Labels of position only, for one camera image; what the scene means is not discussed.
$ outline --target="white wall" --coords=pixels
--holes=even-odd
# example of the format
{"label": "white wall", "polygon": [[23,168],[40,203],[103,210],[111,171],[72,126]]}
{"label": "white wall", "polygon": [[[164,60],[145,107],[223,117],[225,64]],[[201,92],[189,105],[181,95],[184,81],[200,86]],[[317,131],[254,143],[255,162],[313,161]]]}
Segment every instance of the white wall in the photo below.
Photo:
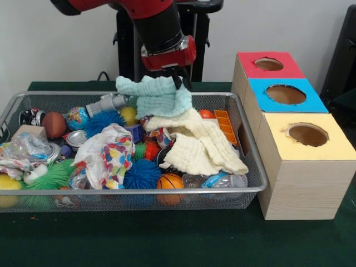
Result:
{"label": "white wall", "polygon": [[0,0],[0,112],[32,81],[95,80],[101,71],[115,78],[115,32],[108,6],[67,17],[50,0]]}
{"label": "white wall", "polygon": [[[225,0],[211,14],[203,79],[231,81],[236,51],[290,51],[319,91],[353,0]],[[118,74],[116,12],[66,17],[49,0],[0,1],[0,112],[31,81],[87,81]]]}
{"label": "white wall", "polygon": [[355,1],[225,0],[210,15],[203,79],[230,81],[237,51],[288,51],[320,92],[351,4]]}

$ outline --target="yellow box top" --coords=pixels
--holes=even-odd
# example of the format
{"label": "yellow box top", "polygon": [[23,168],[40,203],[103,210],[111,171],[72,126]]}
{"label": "yellow box top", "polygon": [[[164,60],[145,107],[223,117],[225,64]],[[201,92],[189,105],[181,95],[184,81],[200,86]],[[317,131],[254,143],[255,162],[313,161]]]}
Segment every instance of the yellow box top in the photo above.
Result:
{"label": "yellow box top", "polygon": [[331,114],[264,116],[282,160],[356,160],[355,149]]}

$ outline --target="blue box top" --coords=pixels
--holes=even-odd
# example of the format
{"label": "blue box top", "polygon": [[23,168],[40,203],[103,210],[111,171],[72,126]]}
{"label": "blue box top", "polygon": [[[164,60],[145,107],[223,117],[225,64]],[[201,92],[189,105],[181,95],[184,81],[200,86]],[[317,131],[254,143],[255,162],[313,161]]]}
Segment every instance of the blue box top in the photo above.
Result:
{"label": "blue box top", "polygon": [[329,113],[307,79],[249,79],[264,112]]}

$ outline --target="green table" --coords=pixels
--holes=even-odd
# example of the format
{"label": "green table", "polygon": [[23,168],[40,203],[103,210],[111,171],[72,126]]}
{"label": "green table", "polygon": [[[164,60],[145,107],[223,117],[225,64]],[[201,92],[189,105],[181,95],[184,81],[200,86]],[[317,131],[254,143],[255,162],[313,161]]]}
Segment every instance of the green table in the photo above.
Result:
{"label": "green table", "polygon": [[[195,90],[229,91],[230,83]],[[115,90],[34,82],[29,90]],[[264,221],[246,210],[0,214],[2,266],[355,266],[356,191],[333,221]]]}

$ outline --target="green spiky ball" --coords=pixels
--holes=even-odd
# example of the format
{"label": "green spiky ball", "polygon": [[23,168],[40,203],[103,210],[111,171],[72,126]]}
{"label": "green spiky ball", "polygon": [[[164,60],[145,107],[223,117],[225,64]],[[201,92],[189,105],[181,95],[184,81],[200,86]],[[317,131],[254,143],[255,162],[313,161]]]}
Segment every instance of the green spiky ball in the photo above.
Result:
{"label": "green spiky ball", "polygon": [[146,144],[142,142],[137,143],[135,145],[134,159],[142,160],[145,157],[145,153],[146,153]]}
{"label": "green spiky ball", "polygon": [[[21,182],[22,189],[24,190],[57,190],[59,187],[65,187],[68,185],[70,173],[75,169],[71,164],[73,159],[64,160],[59,164],[49,164],[47,166],[48,172],[35,179],[31,185]],[[21,203],[23,206],[30,207],[32,209],[43,211],[50,209],[54,202],[52,196],[47,195],[30,195],[21,197]]]}

